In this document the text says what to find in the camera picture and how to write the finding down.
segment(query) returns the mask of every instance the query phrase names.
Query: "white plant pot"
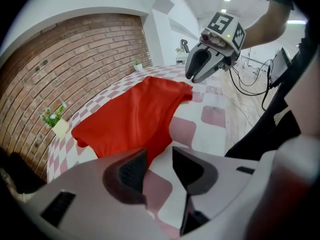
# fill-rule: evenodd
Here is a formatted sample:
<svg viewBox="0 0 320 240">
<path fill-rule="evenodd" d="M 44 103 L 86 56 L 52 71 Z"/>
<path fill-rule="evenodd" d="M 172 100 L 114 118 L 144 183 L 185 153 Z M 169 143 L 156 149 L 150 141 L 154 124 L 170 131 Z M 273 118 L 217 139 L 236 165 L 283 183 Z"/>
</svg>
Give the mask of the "white plant pot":
<svg viewBox="0 0 320 240">
<path fill-rule="evenodd" d="M 143 69 L 142 69 L 142 64 L 134 65 L 134 69 L 135 69 L 135 71 L 137 71 L 137 72 L 143 71 Z"/>
<path fill-rule="evenodd" d="M 63 139 L 66 136 L 68 130 L 69 123 L 62 118 L 52 128 L 52 131 L 55 133 L 55 135 L 58 136 L 59 139 Z"/>
</svg>

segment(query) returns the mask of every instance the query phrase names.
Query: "red fabric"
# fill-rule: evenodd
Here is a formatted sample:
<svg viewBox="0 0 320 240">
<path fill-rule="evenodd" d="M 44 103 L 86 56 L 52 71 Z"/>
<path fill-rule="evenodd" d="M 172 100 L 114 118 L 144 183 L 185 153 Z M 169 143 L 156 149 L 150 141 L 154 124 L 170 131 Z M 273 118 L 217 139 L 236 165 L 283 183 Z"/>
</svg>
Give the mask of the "red fabric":
<svg viewBox="0 0 320 240">
<path fill-rule="evenodd" d="M 149 166 L 172 142 L 169 124 L 177 107 L 191 99 L 189 84 L 148 76 L 104 104 L 71 134 L 79 147 L 89 145 L 98 158 L 147 148 Z"/>
</svg>

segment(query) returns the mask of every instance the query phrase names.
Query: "brick wall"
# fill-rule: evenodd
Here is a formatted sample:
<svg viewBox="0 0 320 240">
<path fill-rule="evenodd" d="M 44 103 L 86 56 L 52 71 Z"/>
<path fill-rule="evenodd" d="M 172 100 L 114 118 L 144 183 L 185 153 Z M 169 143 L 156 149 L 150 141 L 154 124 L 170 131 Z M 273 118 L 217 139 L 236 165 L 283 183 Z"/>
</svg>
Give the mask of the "brick wall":
<svg viewBox="0 0 320 240">
<path fill-rule="evenodd" d="M 57 23 L 33 36 L 0 69 L 0 146 L 19 153 L 46 177 L 53 131 L 40 119 L 64 101 L 68 120 L 97 93 L 151 65 L 138 16 L 92 14 Z"/>
</svg>

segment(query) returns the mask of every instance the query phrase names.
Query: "ceiling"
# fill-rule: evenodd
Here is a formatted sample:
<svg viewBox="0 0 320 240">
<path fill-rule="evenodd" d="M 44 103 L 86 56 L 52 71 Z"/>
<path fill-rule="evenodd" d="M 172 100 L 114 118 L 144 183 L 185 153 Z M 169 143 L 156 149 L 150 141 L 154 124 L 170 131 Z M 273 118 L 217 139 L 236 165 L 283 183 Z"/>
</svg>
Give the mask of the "ceiling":
<svg viewBox="0 0 320 240">
<path fill-rule="evenodd" d="M 211 18 L 216 11 L 226 9 L 227 13 L 235 15 L 242 21 L 252 23 L 268 8 L 265 0 L 186 0 L 198 19 Z M 291 12 L 290 20 L 303 20 L 301 12 L 296 9 Z"/>
</svg>

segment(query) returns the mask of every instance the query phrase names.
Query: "checkered tablecloth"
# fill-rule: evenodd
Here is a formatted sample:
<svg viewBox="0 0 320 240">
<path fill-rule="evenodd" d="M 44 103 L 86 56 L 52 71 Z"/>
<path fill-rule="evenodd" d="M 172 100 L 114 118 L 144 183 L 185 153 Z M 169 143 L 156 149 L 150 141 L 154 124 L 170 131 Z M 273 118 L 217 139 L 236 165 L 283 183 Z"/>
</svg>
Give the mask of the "checkered tablecloth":
<svg viewBox="0 0 320 240">
<path fill-rule="evenodd" d="M 184 65 L 151 67 L 143 72 L 134 72 L 101 91 L 72 116 L 65 138 L 59 140 L 54 137 L 52 140 L 49 145 L 47 180 L 52 181 L 77 164 L 97 159 L 89 146 L 77 146 L 71 130 L 146 76 L 186 82 L 193 86 L 192 101 L 180 104 L 170 123 L 169 132 L 173 142 L 153 160 L 143 183 L 148 212 L 166 234 L 175 238 L 179 236 L 186 192 L 172 168 L 172 146 L 217 156 L 225 154 L 226 99 L 216 74 L 202 83 L 194 84 L 186 79 Z"/>
</svg>

